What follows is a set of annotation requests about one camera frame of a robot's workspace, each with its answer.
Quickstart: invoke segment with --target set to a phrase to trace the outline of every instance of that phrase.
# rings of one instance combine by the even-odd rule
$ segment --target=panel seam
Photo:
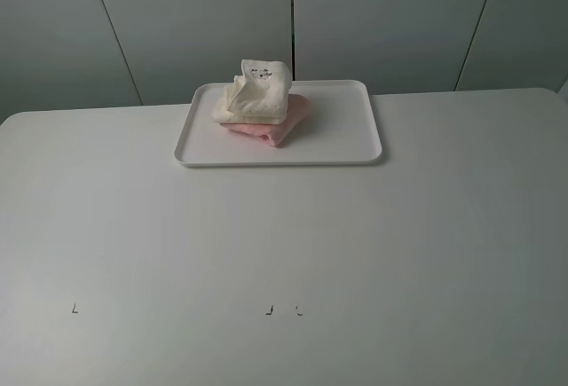
[[[124,53],[124,49],[122,48],[121,41],[118,38],[118,35],[116,34],[116,29],[114,29],[114,24],[113,24],[113,21],[110,18],[110,13],[108,13],[108,9],[107,9],[107,5],[105,4],[105,0],[100,0],[100,2],[103,4],[103,9],[105,9],[105,14],[106,14],[106,17],[108,18],[108,23],[110,24],[110,28],[113,30],[114,39],[116,40],[116,42],[118,44],[118,49],[121,51],[122,59],[124,60],[124,64],[126,65],[126,69],[128,70],[128,74],[130,76],[130,80],[132,81],[132,85],[134,86],[134,91],[136,91],[136,94],[138,95],[138,100],[140,101],[140,105],[143,106],[144,102],[142,102],[142,97],[140,96],[140,92],[138,91],[138,86],[136,85],[136,81],[134,80],[134,75],[132,74],[132,70],[130,69],[130,65],[128,64],[128,60],[126,59],[126,54]]]
[[[294,0],[290,0],[290,14],[292,25],[292,79],[296,79],[296,30],[294,24]]]
[[[476,38],[477,30],[479,29],[479,24],[481,23],[481,18],[483,17],[483,12],[485,11],[485,7],[487,6],[487,1],[483,2],[483,6],[481,6],[481,11],[479,12],[479,17],[477,18],[476,27],[473,29],[473,34],[471,35],[471,40],[469,41],[468,49],[465,53],[465,57],[463,58],[463,63],[461,64],[460,73],[458,74],[458,79],[455,82],[454,91],[458,90],[458,86],[460,85],[460,80],[462,79],[463,70],[465,69],[465,64],[468,62],[469,53],[471,52],[471,47],[473,46],[473,41]]]

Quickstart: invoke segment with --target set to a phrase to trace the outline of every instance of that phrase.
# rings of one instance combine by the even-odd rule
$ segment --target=gray wall
[[[291,67],[290,0],[105,0],[145,105],[191,101],[242,59]]]
[[[0,122],[20,111],[138,105],[100,0],[0,0]]]
[[[568,102],[568,81],[562,86],[562,89],[558,92],[560,96],[562,96],[566,102]]]
[[[485,0],[295,0],[296,79],[452,91]]]
[[[568,0],[487,0],[458,90],[545,87],[568,76]]]

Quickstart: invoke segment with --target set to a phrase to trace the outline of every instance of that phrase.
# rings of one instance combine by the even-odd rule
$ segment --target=stack of towels
[[[243,60],[241,69],[215,105],[213,121],[278,146],[310,113],[310,102],[288,94],[292,74],[282,62]]]

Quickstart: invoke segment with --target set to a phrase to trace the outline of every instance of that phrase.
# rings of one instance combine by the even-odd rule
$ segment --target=folded white cloth
[[[225,88],[213,111],[213,121],[280,124],[288,111],[292,74],[282,62],[243,60],[242,75]]]

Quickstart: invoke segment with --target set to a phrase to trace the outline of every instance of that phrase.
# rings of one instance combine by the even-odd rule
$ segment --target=tray rim
[[[187,134],[191,128],[191,123],[195,117],[195,112],[197,111],[197,106],[199,105],[199,100],[201,94],[211,87],[226,86],[230,83],[207,83],[198,87],[193,94],[191,105],[189,106],[189,111],[187,112],[187,117],[185,118],[184,127],[182,128],[179,138],[177,140],[176,149],[174,150],[174,157],[177,162],[182,166],[199,169],[199,168],[223,168],[223,167],[274,167],[274,166],[367,166],[376,163],[381,154],[383,153],[383,145],[381,138],[379,136],[379,130],[377,126],[377,120],[375,118],[375,110],[371,104],[371,98],[369,97],[367,87],[364,83],[358,80],[294,80],[292,82],[292,89],[294,84],[308,84],[308,85],[329,85],[329,84],[350,84],[354,87],[359,87],[359,90],[365,95],[365,109],[367,110],[367,119],[369,120],[369,128],[371,134],[373,135],[373,145],[375,147],[376,155],[368,160],[362,161],[241,161],[241,162],[188,162],[181,158],[181,151],[185,146]]]

